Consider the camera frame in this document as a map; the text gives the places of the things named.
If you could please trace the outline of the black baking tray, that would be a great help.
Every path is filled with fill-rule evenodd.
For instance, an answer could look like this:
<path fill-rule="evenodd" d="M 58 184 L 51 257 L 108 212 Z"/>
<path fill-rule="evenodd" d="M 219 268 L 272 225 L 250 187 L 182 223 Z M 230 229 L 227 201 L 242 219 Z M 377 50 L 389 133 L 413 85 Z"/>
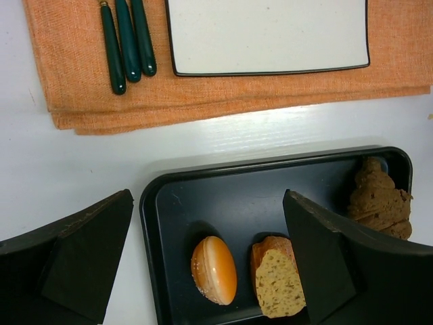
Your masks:
<path fill-rule="evenodd" d="M 398 189 L 411 190 L 411 159 L 394 147 L 232 162 L 155 178 L 141 195 L 139 213 L 158 323 L 308 324 L 305 311 L 291 318 L 262 315 L 250 276 L 251 247 L 267 236 L 288 235 L 286 190 L 346 215 L 355 175 L 369 156 Z M 207 236 L 221 238 L 235 261 L 237 292 L 228 306 L 206 299 L 192 278 L 193 250 Z"/>

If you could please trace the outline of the brown chocolate croissant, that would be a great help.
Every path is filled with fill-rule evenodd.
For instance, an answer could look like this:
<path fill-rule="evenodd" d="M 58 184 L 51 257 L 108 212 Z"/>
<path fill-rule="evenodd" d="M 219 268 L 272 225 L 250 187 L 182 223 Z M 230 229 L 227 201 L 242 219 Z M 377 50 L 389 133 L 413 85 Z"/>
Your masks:
<path fill-rule="evenodd" d="M 412 234 L 409 220 L 412 195 L 397 189 L 374 157 L 364 159 L 361 170 L 355 175 L 355 183 L 348 216 L 375 231 L 408 240 Z"/>

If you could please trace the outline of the glossy orange bun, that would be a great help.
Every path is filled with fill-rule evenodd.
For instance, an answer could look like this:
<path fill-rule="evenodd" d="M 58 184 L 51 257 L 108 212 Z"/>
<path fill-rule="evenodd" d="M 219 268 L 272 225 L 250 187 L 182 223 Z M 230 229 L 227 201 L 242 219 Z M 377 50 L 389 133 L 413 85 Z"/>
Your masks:
<path fill-rule="evenodd" d="M 223 240 L 205 237 L 193 250 L 191 274 L 199 292 L 218 305 L 230 305 L 237 290 L 233 256 Z"/>

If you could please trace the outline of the green handled gold spoon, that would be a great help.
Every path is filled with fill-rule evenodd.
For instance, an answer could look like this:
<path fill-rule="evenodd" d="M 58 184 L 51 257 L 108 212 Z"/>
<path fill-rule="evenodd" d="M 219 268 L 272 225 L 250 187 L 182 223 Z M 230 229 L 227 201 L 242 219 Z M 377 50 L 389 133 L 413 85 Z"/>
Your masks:
<path fill-rule="evenodd" d="M 126 77 L 128 81 L 137 83 L 141 80 L 141 62 L 129 7 L 125 0 L 117 0 L 115 8 Z"/>

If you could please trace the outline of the green handled gold knife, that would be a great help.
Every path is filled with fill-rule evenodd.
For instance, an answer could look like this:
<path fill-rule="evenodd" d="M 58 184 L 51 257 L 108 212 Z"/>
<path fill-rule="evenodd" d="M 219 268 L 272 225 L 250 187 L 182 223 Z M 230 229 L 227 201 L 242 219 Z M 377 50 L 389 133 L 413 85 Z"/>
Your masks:
<path fill-rule="evenodd" d="M 141 69 L 144 75 L 152 77 L 157 72 L 157 65 L 143 1 L 131 0 L 131 11 L 141 60 Z"/>

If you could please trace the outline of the left seeded bread slice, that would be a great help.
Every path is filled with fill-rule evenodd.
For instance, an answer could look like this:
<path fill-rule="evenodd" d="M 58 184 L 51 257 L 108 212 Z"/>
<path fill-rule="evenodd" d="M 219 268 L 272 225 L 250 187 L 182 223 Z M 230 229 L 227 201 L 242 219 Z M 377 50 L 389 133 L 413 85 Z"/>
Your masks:
<path fill-rule="evenodd" d="M 250 269 L 254 294 L 264 316 L 290 317 L 306 307 L 290 239 L 267 236 L 253 244 Z"/>

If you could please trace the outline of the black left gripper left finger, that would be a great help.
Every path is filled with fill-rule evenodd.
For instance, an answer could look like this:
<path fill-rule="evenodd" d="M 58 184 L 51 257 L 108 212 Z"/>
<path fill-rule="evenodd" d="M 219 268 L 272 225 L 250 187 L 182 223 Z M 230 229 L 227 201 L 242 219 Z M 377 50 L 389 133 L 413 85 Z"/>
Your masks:
<path fill-rule="evenodd" d="M 1 241 L 1 323 L 102 324 L 132 212 L 122 190 Z"/>

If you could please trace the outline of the white square plate black rim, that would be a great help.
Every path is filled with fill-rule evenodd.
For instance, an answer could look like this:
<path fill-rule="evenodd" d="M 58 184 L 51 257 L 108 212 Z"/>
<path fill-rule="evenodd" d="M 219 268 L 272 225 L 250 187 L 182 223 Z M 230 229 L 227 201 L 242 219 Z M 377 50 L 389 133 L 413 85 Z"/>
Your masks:
<path fill-rule="evenodd" d="M 179 76 L 298 74 L 369 65 L 367 2 L 166 2 Z"/>

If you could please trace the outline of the orange woven placemat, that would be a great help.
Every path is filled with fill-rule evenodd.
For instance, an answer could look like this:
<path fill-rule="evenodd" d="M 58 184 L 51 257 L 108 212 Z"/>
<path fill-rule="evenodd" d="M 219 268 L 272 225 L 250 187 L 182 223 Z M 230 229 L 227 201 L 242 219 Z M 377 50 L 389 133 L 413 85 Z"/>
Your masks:
<path fill-rule="evenodd" d="M 271 77 L 176 77 L 163 1 L 146 1 L 157 75 L 112 93 L 97 1 L 25 1 L 39 79 L 58 129 L 108 135 L 243 112 L 426 94 L 432 2 L 371 1 L 367 68 Z"/>

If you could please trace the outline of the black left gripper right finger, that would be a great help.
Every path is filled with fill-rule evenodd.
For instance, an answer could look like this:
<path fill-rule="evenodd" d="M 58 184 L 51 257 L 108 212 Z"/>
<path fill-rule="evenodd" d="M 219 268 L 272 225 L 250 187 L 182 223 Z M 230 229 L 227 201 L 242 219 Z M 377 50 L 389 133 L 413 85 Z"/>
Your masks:
<path fill-rule="evenodd" d="M 432 247 L 287 190 L 283 209 L 312 324 L 431 324 Z"/>

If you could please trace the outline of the green handled gold fork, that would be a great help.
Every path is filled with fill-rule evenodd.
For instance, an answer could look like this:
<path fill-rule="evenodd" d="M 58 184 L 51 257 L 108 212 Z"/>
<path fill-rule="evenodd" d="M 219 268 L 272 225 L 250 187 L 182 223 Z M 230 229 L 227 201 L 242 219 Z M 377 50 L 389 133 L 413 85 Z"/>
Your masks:
<path fill-rule="evenodd" d="M 99 1 L 99 6 L 112 92 L 116 95 L 123 95 L 126 92 L 126 77 L 112 11 L 107 1 Z"/>

